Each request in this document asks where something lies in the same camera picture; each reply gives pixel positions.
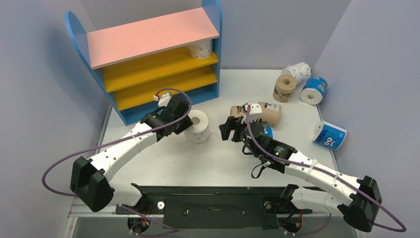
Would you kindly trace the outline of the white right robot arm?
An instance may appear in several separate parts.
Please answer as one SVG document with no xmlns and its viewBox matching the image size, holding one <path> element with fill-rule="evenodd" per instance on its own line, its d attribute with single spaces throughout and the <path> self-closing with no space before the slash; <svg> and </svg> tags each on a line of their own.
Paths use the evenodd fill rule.
<svg viewBox="0 0 420 238">
<path fill-rule="evenodd" d="M 263 168 L 295 176 L 320 188 L 309 190 L 289 185 L 280 197 L 279 205 L 286 211 L 309 209 L 342 215 L 351 227 L 371 232 L 382 203 L 375 179 L 357 178 L 332 170 L 315 159 L 305 156 L 294 147 L 268 136 L 261 123 L 245 123 L 244 117 L 230 116 L 219 125 L 221 139 L 226 141 L 232 134 L 233 142 L 242 142 L 248 154 L 258 158 Z"/>
</svg>

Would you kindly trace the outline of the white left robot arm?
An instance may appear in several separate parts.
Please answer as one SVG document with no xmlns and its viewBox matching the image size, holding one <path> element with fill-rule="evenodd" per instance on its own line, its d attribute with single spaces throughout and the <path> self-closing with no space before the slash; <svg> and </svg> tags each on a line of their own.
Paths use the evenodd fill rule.
<svg viewBox="0 0 420 238">
<path fill-rule="evenodd" d="M 147 209 L 148 200 L 133 183 L 112 182 L 115 174 L 142 150 L 172 133 L 180 134 L 193 125 L 188 117 L 188 100 L 170 93 L 158 99 L 159 107 L 147 114 L 118 142 L 104 151 L 73 163 L 70 189 L 91 211 L 109 204 L 128 205 L 135 213 Z"/>
</svg>

